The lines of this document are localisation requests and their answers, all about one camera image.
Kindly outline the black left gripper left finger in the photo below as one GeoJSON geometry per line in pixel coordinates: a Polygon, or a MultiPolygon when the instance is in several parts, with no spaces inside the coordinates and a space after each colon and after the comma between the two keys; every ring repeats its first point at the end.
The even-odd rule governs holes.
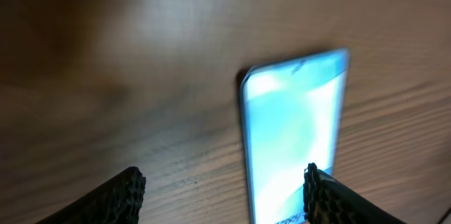
{"type": "Polygon", "coordinates": [[[138,224],[145,187],[146,177],[130,166],[37,224],[138,224]]]}

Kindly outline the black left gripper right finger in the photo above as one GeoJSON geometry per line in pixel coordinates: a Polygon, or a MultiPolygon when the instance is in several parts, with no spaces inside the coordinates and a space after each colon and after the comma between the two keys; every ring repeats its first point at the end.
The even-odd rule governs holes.
{"type": "Polygon", "coordinates": [[[304,219],[310,224],[404,224],[310,163],[304,170],[304,219]]]}

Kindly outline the Galaxy S24+ smartphone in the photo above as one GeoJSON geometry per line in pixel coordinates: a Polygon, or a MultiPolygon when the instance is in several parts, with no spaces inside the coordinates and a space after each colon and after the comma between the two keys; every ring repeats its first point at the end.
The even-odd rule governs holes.
{"type": "Polygon", "coordinates": [[[331,173],[349,64],[346,49],[251,68],[240,84],[252,223],[303,223],[304,171],[331,173]]]}

